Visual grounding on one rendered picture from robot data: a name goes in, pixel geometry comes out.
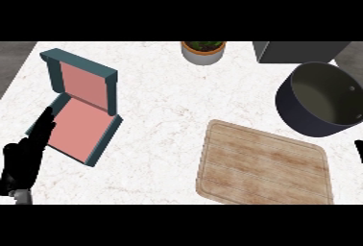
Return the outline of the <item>potted plant in grey pot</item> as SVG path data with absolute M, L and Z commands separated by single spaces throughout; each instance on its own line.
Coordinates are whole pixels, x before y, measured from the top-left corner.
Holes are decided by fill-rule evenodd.
M 211 50 L 202 51 L 195 49 L 193 45 L 181 41 L 181 55 L 184 59 L 195 65 L 211 65 L 220 61 L 226 49 L 226 41 L 223 41 Z

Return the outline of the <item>dark grey box appliance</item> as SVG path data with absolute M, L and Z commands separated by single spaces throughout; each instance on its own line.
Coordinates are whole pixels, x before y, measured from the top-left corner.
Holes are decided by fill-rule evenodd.
M 329 62 L 348 41 L 254 41 L 258 63 Z

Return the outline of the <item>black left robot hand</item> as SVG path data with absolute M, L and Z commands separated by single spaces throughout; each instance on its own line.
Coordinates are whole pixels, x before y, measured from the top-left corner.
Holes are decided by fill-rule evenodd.
M 53 108 L 45 107 L 32 127 L 29 136 L 3 148 L 4 168 L 0 177 L 0 196 L 34 186 L 43 152 L 54 129 Z

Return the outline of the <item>teal open box pink inside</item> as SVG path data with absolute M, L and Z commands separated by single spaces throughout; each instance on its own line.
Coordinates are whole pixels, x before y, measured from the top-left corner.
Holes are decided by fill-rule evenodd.
M 122 123 L 118 115 L 118 71 L 54 48 L 40 54 L 53 91 L 54 129 L 48 146 L 94 166 Z

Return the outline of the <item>wooden cutting board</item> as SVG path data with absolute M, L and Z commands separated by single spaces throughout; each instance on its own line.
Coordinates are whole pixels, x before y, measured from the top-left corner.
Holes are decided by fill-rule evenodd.
M 330 205 L 324 150 L 285 136 L 211 120 L 196 192 L 223 204 Z

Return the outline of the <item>dark grey pot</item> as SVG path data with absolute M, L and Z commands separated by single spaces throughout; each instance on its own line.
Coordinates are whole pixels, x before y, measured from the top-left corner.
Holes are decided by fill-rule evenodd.
M 293 131 L 324 137 L 363 122 L 363 86 L 335 65 L 305 62 L 276 91 L 274 106 Z

